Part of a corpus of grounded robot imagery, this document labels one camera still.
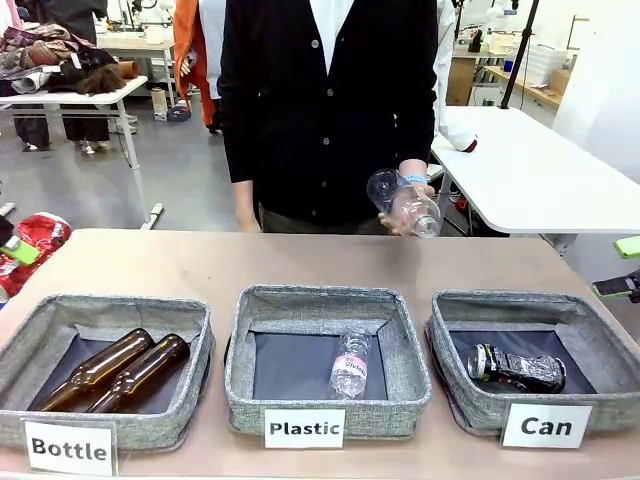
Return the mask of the person left hand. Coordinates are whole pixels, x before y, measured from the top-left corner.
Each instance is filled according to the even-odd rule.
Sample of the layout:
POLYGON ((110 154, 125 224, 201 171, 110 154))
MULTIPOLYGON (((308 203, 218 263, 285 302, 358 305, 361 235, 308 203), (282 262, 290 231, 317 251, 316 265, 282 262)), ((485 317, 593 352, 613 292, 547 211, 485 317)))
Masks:
POLYGON ((400 185, 378 219, 392 235, 435 238, 440 228, 440 211, 432 196, 433 189, 427 185, 400 185))

